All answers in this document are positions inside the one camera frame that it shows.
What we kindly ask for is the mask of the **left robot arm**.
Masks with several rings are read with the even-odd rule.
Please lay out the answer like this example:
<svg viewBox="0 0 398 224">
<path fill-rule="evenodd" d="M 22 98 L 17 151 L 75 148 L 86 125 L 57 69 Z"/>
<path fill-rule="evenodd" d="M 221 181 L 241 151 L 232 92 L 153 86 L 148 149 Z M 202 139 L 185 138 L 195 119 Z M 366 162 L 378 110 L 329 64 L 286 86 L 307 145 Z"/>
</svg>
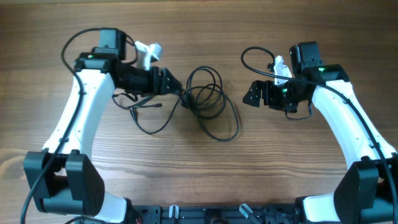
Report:
<svg viewBox="0 0 398 224">
<path fill-rule="evenodd" d="M 129 199 L 105 190 L 91 161 L 93 140 L 114 91 L 146 98 L 179 94 L 181 83 L 154 65 L 162 47 L 133 40 L 116 28 L 100 28 L 99 43 L 68 65 L 70 97 L 60 121 L 39 152 L 24 159 L 27 203 L 42 213 L 72 215 L 81 223 L 141 223 Z"/>
</svg>

